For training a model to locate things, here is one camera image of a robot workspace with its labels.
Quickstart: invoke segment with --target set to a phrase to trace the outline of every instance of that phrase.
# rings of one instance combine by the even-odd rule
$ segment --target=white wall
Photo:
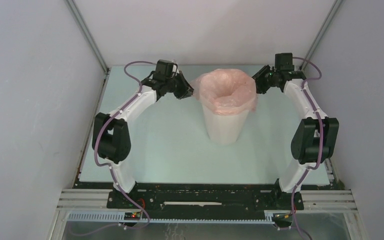
[[[334,0],[77,0],[107,64],[271,64],[305,56]]]
[[[45,239],[102,80],[63,0],[0,0],[0,240]]]
[[[339,119],[333,160],[371,239],[384,239],[384,1],[345,1],[312,60],[324,76],[312,92]]]

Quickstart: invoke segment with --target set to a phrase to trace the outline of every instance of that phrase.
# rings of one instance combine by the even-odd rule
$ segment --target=white trash can
[[[202,103],[209,138],[222,145],[236,142],[248,113],[256,107],[254,79],[238,69],[217,69],[192,85]]]

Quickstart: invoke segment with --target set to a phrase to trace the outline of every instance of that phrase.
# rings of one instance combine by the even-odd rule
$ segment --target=trash can
[[[222,145],[236,142],[257,104],[254,79],[239,69],[217,69],[198,77],[192,86],[202,103],[209,138]]]

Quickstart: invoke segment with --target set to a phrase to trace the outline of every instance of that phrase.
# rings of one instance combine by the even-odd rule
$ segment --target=white table
[[[190,82],[218,68],[241,69],[252,76],[261,67],[189,65],[180,70]],[[128,72],[142,80],[154,69],[131,66]],[[137,88],[123,67],[113,67],[99,111],[109,113]],[[178,100],[168,93],[128,123],[130,166],[136,181],[142,183],[274,184],[293,160],[290,144],[299,123],[292,102],[280,89],[271,88],[258,96],[256,111],[248,115],[237,142],[221,146],[207,135],[201,104],[193,97]],[[108,167],[95,165],[91,143],[79,180],[112,182]],[[328,185],[326,169],[321,166],[312,171],[304,184]]]

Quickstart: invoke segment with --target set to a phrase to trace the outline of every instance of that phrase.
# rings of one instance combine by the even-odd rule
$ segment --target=trash bag
[[[191,82],[193,95],[216,115],[255,110],[256,82],[239,69],[216,69]]]

